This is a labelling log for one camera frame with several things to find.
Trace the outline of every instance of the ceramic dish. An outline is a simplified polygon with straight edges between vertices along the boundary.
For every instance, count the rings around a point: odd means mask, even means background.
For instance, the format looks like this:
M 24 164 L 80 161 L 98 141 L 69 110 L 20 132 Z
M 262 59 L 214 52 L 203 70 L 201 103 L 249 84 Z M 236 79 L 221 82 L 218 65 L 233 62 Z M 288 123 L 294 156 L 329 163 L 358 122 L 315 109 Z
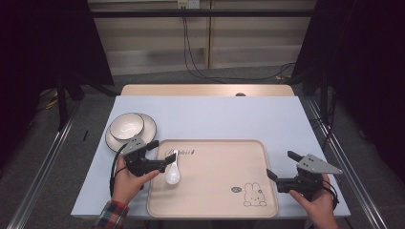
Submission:
M 155 121 L 153 120 L 152 117 L 146 114 L 137 114 L 143 119 L 144 127 L 142 131 L 139 133 L 140 138 L 145 142 L 149 143 L 151 142 L 156 135 L 157 132 L 157 126 Z M 106 133 L 105 133 L 105 142 L 107 143 L 107 146 L 114 152 L 118 152 L 118 150 L 128 143 L 129 139 L 126 140 L 121 140 L 115 138 L 111 134 L 111 125 L 108 127 Z
M 139 114 L 122 114 L 114 119 L 110 133 L 119 140 L 127 140 L 138 135 L 143 129 L 143 119 Z

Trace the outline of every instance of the wooden tray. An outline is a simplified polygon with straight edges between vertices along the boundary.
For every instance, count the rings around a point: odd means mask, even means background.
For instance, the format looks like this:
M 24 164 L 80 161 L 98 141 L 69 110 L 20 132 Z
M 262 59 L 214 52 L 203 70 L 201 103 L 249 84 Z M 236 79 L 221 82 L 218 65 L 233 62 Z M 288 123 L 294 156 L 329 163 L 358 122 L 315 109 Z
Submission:
M 157 158 L 179 150 L 181 180 L 151 181 L 147 208 L 159 218 L 271 218 L 278 210 L 266 176 L 266 151 L 257 140 L 164 140 Z

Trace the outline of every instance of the white spoon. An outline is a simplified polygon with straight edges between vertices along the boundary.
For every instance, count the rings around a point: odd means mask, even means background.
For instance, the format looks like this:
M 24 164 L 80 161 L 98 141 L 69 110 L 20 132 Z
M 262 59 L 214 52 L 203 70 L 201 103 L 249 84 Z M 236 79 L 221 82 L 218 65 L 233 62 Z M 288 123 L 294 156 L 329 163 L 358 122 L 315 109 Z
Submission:
M 172 163 L 169 172 L 166 175 L 166 182 L 168 184 L 176 184 L 180 180 L 180 172 L 177 166 L 178 150 L 175 150 L 173 154 L 176 154 L 176 160 Z

